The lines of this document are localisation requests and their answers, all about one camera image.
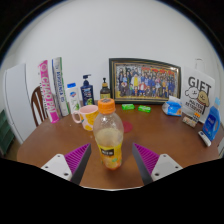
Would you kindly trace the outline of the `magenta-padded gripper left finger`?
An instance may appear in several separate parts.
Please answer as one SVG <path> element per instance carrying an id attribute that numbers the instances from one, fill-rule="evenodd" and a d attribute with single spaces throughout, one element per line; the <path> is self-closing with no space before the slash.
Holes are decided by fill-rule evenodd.
<path id="1" fill-rule="evenodd" d="M 56 154 L 42 166 L 42 169 L 79 185 L 90 155 L 91 144 L 88 143 L 66 155 Z"/>

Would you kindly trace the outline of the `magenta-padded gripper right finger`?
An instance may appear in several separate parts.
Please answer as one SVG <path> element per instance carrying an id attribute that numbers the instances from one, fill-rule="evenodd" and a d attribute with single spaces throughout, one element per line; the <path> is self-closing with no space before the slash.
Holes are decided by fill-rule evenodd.
<path id="1" fill-rule="evenodd" d="M 168 154 L 158 155 L 137 143 L 133 144 L 132 153 L 145 185 L 182 169 Z"/>

